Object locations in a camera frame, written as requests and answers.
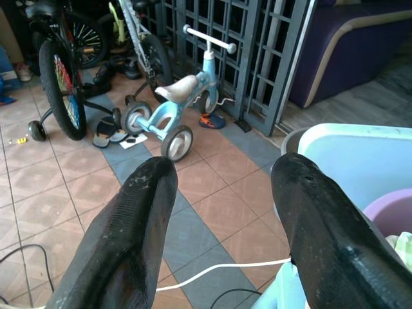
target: bicycle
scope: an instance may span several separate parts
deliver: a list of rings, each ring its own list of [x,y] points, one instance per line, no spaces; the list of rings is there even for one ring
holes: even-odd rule
[[[30,28],[47,39],[41,44],[39,66],[41,80],[48,98],[50,109],[40,121],[28,124],[29,133],[36,141],[46,140],[42,123],[53,113],[61,129],[72,140],[81,140],[86,135],[86,115],[84,106],[99,109],[113,115],[120,127],[120,110],[110,111],[84,98],[84,85],[80,77],[81,57],[94,53],[93,46],[77,46],[75,33],[66,21],[67,9],[46,1],[39,1],[26,9]]]
[[[171,64],[162,42],[141,22],[144,16],[143,11],[158,3],[160,3],[160,0],[118,0],[118,5],[124,17],[123,20],[119,18],[113,4],[109,2],[111,13],[100,19],[100,25],[106,31],[109,29],[108,36],[117,37],[115,40],[112,38],[112,41],[116,41],[118,45],[125,44],[127,40],[131,39],[137,61],[146,75],[147,82],[136,91],[132,96],[133,98],[131,96],[126,98],[126,104],[134,101],[147,85],[150,86],[156,99],[162,103],[165,100],[155,92],[155,89],[158,86],[168,86],[173,83]],[[128,33],[126,33],[124,27],[125,22]]]
[[[192,130],[187,126],[179,125],[183,110],[199,95],[201,113],[212,113],[218,105],[218,80],[215,75],[212,43],[225,48],[229,53],[236,51],[234,43],[227,44],[219,41],[193,30],[188,24],[183,27],[183,32],[191,33],[207,41],[202,71],[197,75],[188,75],[173,85],[157,87],[156,93],[168,101],[157,107],[153,114],[150,105],[140,101],[129,104],[121,118],[122,128],[130,135],[136,135],[142,131],[156,134],[162,141],[162,156],[174,162],[184,158],[193,142]],[[167,119],[169,119],[167,125],[160,129],[158,126]]]

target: tiled floor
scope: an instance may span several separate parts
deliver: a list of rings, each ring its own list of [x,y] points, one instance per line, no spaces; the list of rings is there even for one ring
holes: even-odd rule
[[[92,101],[124,108],[124,96],[141,83],[116,76],[113,89]],[[47,100],[35,82],[11,95],[18,101],[0,108],[0,258],[19,245],[40,244],[57,286],[93,218],[136,166],[160,154],[160,142],[149,135],[128,150],[111,144],[101,151],[92,146],[91,137],[102,114],[87,109],[89,131],[84,140],[67,138],[50,117],[45,122],[47,141],[28,137],[26,144],[17,145],[17,138],[27,134],[28,121],[47,109]],[[149,89],[141,98],[156,106]],[[195,137],[191,153],[176,164],[179,191],[159,286],[182,282],[218,263],[270,261],[289,254],[273,212],[268,177],[279,149],[256,132],[243,133],[232,122],[214,131],[197,121],[195,110],[185,111],[182,122]],[[158,293],[153,308],[208,308],[231,288],[262,292],[277,270],[221,268],[182,289]],[[19,306],[47,302],[51,290],[40,250],[25,249],[0,265],[0,295]],[[246,292],[231,293],[216,308],[248,308],[255,299]]]

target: slipper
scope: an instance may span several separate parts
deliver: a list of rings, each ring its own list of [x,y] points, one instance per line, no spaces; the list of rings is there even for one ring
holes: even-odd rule
[[[110,143],[110,138],[116,133],[115,123],[112,117],[104,117],[96,128],[93,137],[93,145],[98,148],[106,148]]]
[[[123,142],[129,135],[123,129],[119,129],[113,134],[110,138],[110,142],[112,143],[120,143]]]

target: black bicycle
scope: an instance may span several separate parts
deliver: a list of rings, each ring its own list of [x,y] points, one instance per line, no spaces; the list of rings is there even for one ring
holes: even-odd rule
[[[68,23],[67,8],[56,2],[39,1],[26,9],[32,20],[30,28],[39,32],[46,40],[39,51],[41,80],[50,103],[50,109],[40,121],[31,121],[29,132],[34,140],[46,140],[42,123],[52,113],[61,129],[73,140],[81,140],[86,135],[86,115],[84,106],[96,108],[112,114],[120,127],[120,110],[110,111],[84,98],[84,85],[80,76],[82,59],[93,55],[93,45],[80,46],[75,38],[82,29],[72,28]]]

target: black cable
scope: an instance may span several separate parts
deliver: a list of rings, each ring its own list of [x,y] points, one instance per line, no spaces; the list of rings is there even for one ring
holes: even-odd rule
[[[51,291],[54,292],[54,286],[53,286],[53,282],[52,282],[52,277],[50,276],[49,264],[48,264],[48,260],[47,260],[47,253],[46,253],[45,249],[44,249],[42,246],[40,246],[40,245],[38,245],[38,244],[35,244],[35,243],[31,243],[31,244],[29,244],[29,245],[24,245],[24,246],[21,246],[21,247],[19,247],[19,248],[17,248],[17,249],[14,249],[13,251],[7,253],[7,254],[4,256],[4,258],[0,259],[0,264],[1,264],[3,261],[5,261],[6,259],[8,259],[10,256],[12,256],[13,254],[15,254],[16,252],[21,251],[21,252],[23,253],[23,249],[24,249],[24,248],[29,248],[29,247],[37,247],[37,248],[40,248],[40,249],[43,251],[43,254],[44,254],[44,264],[46,265],[47,278],[48,278],[48,280],[49,280],[49,284],[50,284]],[[7,301],[3,296],[0,296],[0,299],[1,299],[5,304],[8,304],[8,301]]]
[[[251,293],[255,293],[255,294],[262,295],[261,292],[253,291],[253,290],[248,290],[247,288],[233,288],[232,290],[228,290],[228,291],[220,294],[220,295],[218,296],[218,298],[216,298],[216,299],[214,300],[214,302],[212,303],[211,309],[213,309],[214,305],[215,305],[215,304],[218,302],[218,300],[221,299],[224,295],[226,295],[226,294],[228,294],[228,293],[231,293],[231,292],[235,292],[235,291],[251,292]]]

